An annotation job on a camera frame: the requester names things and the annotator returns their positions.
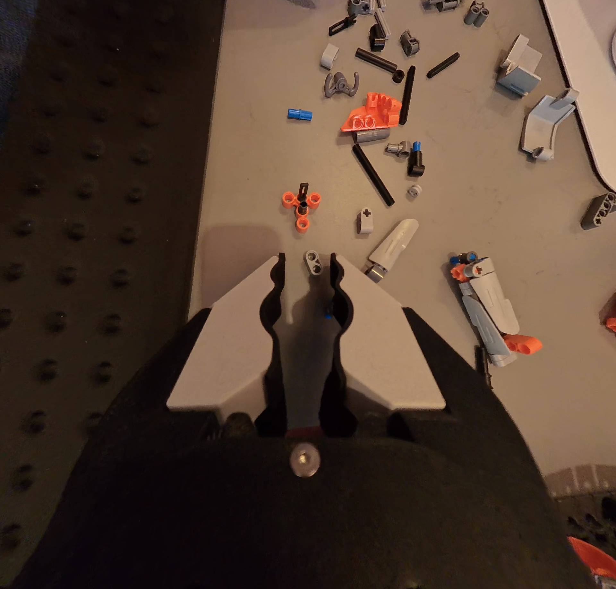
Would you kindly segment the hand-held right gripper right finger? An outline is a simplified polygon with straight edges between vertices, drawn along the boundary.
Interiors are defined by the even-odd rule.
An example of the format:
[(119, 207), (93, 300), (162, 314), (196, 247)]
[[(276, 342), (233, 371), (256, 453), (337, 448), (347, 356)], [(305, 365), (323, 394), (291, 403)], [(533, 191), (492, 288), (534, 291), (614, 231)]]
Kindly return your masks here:
[(329, 275), (340, 331), (321, 395), (323, 431), (356, 431), (370, 414), (443, 410), (445, 399), (402, 305), (341, 254), (331, 254)]

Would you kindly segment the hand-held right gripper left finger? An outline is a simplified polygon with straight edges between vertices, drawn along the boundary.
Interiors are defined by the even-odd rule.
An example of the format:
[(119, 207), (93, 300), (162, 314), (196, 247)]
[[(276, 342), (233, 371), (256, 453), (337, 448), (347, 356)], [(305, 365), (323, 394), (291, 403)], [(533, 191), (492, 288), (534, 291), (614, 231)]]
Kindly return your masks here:
[(286, 428), (280, 343), (285, 255), (269, 258), (217, 300), (166, 402), (172, 411), (209, 410), (224, 423), (247, 414), (257, 428)]

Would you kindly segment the orange round object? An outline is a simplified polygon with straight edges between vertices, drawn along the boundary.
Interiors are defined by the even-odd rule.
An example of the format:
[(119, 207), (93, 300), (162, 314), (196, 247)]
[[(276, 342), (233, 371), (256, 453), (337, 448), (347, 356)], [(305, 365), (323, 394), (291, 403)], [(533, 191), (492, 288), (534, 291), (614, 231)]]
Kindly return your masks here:
[(615, 559), (583, 540), (574, 537), (567, 539), (581, 562), (589, 569), (596, 585), (599, 588), (615, 588)]

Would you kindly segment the grey angled panel block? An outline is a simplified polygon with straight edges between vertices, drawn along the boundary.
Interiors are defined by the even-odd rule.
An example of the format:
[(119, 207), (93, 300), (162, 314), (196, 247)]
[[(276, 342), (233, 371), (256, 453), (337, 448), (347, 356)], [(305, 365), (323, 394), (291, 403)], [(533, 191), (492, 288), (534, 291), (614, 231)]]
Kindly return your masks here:
[(536, 68), (543, 54), (529, 46), (529, 38), (519, 34), (508, 54), (499, 66), (496, 85), (515, 94), (526, 97), (541, 82)]

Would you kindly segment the grey double tube connector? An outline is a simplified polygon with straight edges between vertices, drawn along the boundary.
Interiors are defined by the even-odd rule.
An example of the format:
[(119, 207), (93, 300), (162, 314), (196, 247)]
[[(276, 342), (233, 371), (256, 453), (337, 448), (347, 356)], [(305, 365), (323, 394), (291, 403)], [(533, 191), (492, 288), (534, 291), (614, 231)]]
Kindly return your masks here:
[(483, 2), (473, 0), (471, 6), (466, 13), (463, 22), (465, 25), (472, 25), (475, 28), (480, 28), (490, 15), (490, 11), (485, 7)]

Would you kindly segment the long black toy axle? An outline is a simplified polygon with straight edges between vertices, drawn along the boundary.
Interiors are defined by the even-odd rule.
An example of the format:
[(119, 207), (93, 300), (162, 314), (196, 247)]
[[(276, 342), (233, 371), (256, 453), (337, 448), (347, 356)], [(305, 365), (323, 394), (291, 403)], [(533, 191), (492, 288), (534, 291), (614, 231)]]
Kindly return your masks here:
[(380, 195), (383, 202), (386, 204), (387, 207), (392, 207), (395, 204), (394, 198), (391, 196), (389, 190), (382, 182), (381, 177), (378, 175), (373, 165), (368, 160), (368, 157), (366, 156), (361, 146), (359, 144), (354, 144), (352, 146), (352, 153), (354, 154), (360, 166), (365, 171), (366, 176), (373, 184), (374, 188)]

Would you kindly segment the black toy bar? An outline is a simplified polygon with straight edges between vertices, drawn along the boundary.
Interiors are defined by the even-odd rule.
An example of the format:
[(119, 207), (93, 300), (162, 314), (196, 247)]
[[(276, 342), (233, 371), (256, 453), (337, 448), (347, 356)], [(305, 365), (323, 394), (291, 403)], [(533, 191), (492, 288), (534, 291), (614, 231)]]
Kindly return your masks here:
[(492, 390), (493, 386), (492, 386), (492, 378), (491, 378), (490, 370), (489, 370), (489, 364), (490, 364), (489, 354), (487, 350), (485, 349), (485, 347), (481, 345), (475, 346), (474, 354), (475, 354), (476, 372), (483, 378), (486, 386), (490, 390)]

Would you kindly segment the person's blue clothing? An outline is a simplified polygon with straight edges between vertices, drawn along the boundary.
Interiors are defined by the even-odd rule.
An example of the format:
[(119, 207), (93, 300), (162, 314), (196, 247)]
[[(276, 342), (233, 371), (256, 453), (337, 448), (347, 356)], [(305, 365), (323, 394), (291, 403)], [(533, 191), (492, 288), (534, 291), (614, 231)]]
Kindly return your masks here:
[(1, 133), (36, 20), (38, 0), (1, 0)]

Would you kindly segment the black studded mat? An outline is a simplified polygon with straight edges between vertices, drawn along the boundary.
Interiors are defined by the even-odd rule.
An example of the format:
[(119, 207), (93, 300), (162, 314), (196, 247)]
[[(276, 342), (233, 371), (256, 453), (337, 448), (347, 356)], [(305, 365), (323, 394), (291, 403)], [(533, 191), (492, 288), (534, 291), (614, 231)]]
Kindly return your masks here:
[(225, 0), (38, 0), (1, 133), (1, 588), (183, 323)]

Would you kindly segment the orange three-lobe toy piece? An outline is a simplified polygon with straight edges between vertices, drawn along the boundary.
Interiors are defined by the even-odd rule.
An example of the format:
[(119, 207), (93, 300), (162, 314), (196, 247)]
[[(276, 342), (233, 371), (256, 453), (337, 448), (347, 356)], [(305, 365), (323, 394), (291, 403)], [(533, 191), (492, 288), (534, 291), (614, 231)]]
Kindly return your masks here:
[(285, 209), (292, 209), (295, 213), (295, 229), (300, 234), (305, 234), (310, 227), (309, 213), (319, 208), (321, 195), (311, 192), (309, 183), (300, 183), (297, 193), (284, 192), (281, 196), (281, 204)]

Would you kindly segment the white toy blade piece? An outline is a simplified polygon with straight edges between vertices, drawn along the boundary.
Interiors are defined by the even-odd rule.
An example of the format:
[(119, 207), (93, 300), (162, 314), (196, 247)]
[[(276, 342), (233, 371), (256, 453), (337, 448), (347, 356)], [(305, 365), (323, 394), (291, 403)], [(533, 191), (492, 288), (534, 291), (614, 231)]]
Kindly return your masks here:
[(398, 257), (404, 252), (418, 228), (419, 222), (416, 219), (400, 221), (368, 256), (367, 260), (371, 265), (365, 271), (365, 275), (375, 283), (383, 280), (395, 265)]

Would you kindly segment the grey curved toy panel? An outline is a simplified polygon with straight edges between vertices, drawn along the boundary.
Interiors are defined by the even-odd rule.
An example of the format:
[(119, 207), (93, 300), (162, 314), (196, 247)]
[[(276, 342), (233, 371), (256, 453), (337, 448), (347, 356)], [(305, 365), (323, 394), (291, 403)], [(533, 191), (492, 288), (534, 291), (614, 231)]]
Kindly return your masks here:
[(564, 89), (557, 97), (545, 95), (524, 120), (521, 149), (534, 160), (552, 160), (558, 126), (573, 113), (578, 96), (574, 88)]

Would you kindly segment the white book stand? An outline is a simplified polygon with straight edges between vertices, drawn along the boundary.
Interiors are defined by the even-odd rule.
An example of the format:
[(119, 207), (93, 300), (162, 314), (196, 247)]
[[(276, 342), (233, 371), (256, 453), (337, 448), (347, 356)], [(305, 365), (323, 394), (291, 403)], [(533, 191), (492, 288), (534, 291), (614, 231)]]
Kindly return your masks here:
[(543, 0), (597, 174), (615, 189), (615, 0)]

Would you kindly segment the grey claw toy piece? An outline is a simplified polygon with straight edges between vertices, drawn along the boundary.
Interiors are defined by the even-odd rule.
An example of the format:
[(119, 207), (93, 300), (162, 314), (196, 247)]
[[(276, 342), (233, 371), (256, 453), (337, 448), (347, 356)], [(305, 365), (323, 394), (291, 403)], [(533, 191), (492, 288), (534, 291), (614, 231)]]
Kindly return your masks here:
[(329, 73), (324, 83), (324, 96), (330, 99), (335, 94), (345, 94), (352, 98), (357, 94), (359, 84), (360, 77), (358, 72), (354, 72), (354, 82), (352, 85), (349, 84), (343, 73)]

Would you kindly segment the dark grey three-hole beam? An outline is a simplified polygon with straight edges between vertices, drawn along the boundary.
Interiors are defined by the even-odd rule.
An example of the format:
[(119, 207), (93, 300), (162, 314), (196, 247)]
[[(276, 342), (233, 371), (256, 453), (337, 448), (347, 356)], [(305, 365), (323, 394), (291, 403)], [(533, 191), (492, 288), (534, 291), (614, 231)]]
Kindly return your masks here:
[(607, 192), (591, 200), (580, 226), (583, 230), (589, 231), (600, 227), (607, 216), (615, 212), (615, 193)]

